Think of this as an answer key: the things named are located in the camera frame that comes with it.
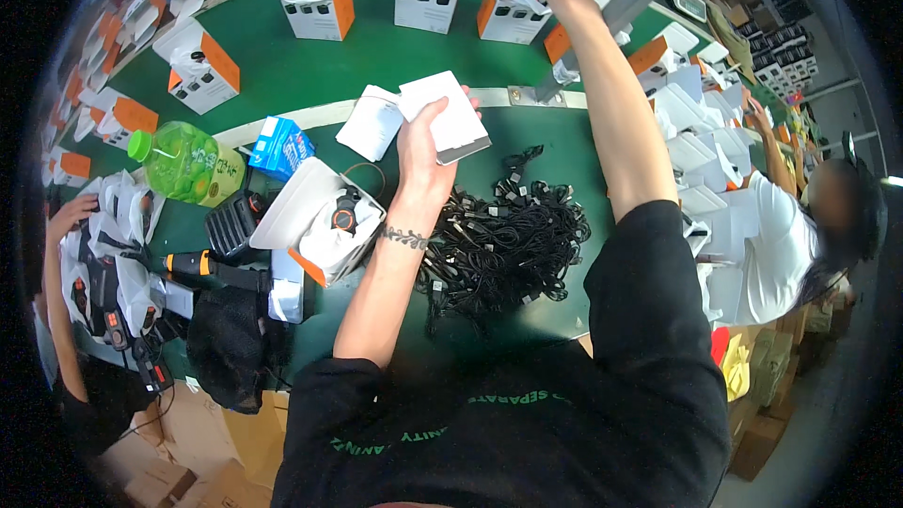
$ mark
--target forearm tattoo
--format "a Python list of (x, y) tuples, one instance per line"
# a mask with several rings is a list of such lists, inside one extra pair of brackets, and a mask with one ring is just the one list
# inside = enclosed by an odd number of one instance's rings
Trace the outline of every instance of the forearm tattoo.
[(411, 249), (417, 251), (423, 251), (426, 249), (426, 244), (430, 242), (428, 238), (424, 238), (419, 233), (414, 233), (412, 230), (408, 230), (407, 233), (402, 232), (401, 230), (395, 230), (390, 225), (383, 224), (383, 231), (380, 235), (390, 242), (400, 242), (404, 245), (409, 245)]

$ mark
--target green bottle cap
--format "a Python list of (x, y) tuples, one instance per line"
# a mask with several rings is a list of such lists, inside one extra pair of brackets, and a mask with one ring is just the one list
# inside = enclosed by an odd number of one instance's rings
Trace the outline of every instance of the green bottle cap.
[(144, 161), (151, 152), (153, 136), (146, 131), (135, 130), (128, 141), (128, 156), (136, 161)]

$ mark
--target black t-shirt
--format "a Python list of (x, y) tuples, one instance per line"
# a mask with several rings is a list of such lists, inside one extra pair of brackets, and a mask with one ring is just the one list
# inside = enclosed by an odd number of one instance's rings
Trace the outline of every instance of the black t-shirt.
[(426, 389), (366, 359), (301, 370), (274, 506), (707, 506), (730, 451), (724, 378), (677, 205), (616, 226), (570, 343)]
[(62, 405), (62, 419), (75, 449), (98, 456), (119, 440), (135, 412), (147, 410), (155, 392), (148, 392), (141, 376), (92, 356), (79, 357), (87, 402), (72, 396), (57, 376), (54, 392)]

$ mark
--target digital scale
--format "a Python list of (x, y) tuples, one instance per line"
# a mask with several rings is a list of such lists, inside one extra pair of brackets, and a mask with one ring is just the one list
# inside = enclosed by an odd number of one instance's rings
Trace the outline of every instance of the digital scale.
[(672, 0), (674, 7), (702, 23), (706, 23), (708, 19), (705, 13), (705, 0)]

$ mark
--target black mesh bag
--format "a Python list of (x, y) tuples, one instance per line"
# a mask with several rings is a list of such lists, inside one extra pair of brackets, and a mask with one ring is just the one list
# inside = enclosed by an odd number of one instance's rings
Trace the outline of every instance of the black mesh bag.
[(203, 290), (188, 327), (188, 363), (200, 387), (223, 408), (260, 410), (265, 344), (257, 294), (241, 288)]

